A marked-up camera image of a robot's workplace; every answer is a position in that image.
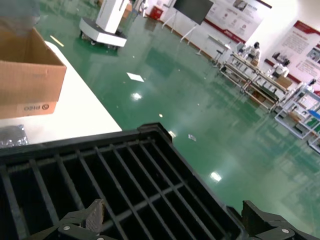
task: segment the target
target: wheel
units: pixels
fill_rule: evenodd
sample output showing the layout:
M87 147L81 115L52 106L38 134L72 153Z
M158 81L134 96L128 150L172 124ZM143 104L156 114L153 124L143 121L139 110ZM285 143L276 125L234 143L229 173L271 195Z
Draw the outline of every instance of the wheel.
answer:
M86 35L82 32L81 34L81 39L85 40L86 39Z

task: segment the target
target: red fire extinguisher box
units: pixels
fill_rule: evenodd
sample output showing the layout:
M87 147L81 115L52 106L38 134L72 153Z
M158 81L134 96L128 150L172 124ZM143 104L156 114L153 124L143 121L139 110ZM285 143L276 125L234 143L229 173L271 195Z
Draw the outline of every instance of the red fire extinguisher box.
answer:
M159 7L153 6L151 13L150 13L150 18L152 18L154 20L159 20L163 12L164 11L162 9L160 9Z

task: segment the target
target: printed logo on box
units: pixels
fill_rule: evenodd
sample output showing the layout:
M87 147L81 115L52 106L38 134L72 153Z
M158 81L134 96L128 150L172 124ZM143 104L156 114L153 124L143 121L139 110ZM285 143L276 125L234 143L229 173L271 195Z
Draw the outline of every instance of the printed logo on box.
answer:
M34 106L26 106L24 107L25 111L35 111L35 110L48 110L49 109L49 104L43 104L42 106L40 105L34 105Z

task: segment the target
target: cardboard box on shelf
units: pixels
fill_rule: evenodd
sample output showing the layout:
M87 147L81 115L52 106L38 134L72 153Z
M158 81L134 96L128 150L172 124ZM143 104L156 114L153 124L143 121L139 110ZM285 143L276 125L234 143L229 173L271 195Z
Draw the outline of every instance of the cardboard box on shelf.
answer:
M0 32L0 119L52 114L66 70L35 28Z
M278 77L275 81L285 89L288 89L292 85L292 81L284 76Z
M251 61L251 64L252 64L253 66L257 67L258 64L259 64L259 61L257 61L257 60L252 60L252 61Z
M262 96L259 92L257 92L257 91L254 91L253 93L252 93L252 96L250 97L250 99L252 100L252 101L254 101L255 103L257 103L257 104L261 104L261 103L263 103L265 100L266 100L266 98L264 97L264 96Z

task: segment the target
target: white paper on floor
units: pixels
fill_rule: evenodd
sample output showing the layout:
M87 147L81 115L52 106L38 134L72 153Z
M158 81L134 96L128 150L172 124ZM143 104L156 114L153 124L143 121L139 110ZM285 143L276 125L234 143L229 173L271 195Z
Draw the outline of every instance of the white paper on floor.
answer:
M197 139L194 136L192 136L191 134L188 135L188 138L195 141L195 142L197 141Z
M129 72L127 72L126 74L128 74L128 76L131 80L135 80L135 81L142 82L142 83L145 82L140 75L132 74Z

